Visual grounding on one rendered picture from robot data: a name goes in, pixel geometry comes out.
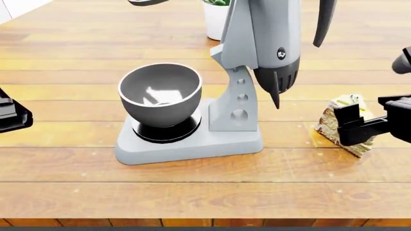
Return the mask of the sandwich slice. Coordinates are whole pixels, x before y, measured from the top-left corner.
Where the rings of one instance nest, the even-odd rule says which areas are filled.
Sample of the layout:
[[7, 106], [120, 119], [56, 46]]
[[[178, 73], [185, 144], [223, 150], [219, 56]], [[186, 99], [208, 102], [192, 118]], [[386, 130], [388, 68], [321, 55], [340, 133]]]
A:
[[338, 122], [334, 113], [334, 110], [338, 107], [344, 107], [354, 104], [359, 105], [360, 116], [362, 116], [365, 120], [374, 119], [374, 115], [368, 109], [362, 95], [345, 94], [328, 101], [318, 124], [315, 126], [315, 130], [333, 144], [339, 146], [340, 148], [343, 148], [355, 157], [361, 158], [364, 153], [372, 149], [375, 137], [371, 137], [366, 142], [356, 144], [354, 146], [341, 145], [340, 137], [337, 131]]

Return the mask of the grey stand mixer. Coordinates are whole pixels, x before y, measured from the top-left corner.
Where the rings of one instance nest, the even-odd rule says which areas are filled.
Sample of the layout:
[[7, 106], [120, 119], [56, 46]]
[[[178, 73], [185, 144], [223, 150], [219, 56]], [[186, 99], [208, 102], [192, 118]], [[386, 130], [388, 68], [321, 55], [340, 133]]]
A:
[[294, 83], [301, 53], [301, 0], [231, 0], [210, 55], [228, 74], [225, 92], [183, 122], [148, 126], [128, 113], [115, 154], [126, 165], [257, 153], [263, 149], [255, 84], [274, 103]]

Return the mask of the white plant pot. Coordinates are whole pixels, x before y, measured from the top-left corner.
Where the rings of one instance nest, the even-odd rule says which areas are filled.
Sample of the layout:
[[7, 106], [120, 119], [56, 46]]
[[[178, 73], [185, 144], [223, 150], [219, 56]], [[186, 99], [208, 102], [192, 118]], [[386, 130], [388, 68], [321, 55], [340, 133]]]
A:
[[207, 36], [212, 40], [221, 40], [229, 6], [215, 6], [202, 0]]

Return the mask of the grey metal mixer bowl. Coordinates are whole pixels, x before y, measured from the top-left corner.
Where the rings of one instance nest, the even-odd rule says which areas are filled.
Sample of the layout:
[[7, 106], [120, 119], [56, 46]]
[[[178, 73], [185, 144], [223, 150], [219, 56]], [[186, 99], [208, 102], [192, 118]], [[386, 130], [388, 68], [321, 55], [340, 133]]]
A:
[[126, 74], [118, 94], [127, 113], [142, 124], [165, 128], [190, 117], [202, 95], [202, 78], [176, 63], [157, 63]]

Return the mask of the black flat object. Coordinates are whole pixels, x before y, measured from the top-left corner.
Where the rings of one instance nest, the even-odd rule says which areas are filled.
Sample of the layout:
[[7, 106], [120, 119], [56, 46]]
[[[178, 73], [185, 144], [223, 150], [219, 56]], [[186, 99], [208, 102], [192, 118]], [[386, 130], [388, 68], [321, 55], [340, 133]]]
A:
[[127, 0], [131, 5], [134, 6], [151, 6], [157, 5], [169, 0]]

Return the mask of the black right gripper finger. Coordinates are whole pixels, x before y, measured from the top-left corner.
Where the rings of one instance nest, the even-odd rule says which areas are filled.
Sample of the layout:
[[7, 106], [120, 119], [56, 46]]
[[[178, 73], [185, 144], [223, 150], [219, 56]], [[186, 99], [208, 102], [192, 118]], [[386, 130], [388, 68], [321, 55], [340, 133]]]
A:
[[346, 105], [344, 107], [338, 107], [334, 109], [334, 114], [339, 126], [364, 123], [364, 119], [360, 115], [360, 107], [358, 103]]
[[340, 144], [354, 146], [367, 142], [370, 138], [388, 133], [387, 117], [378, 117], [365, 121], [363, 117], [350, 120], [337, 119]]

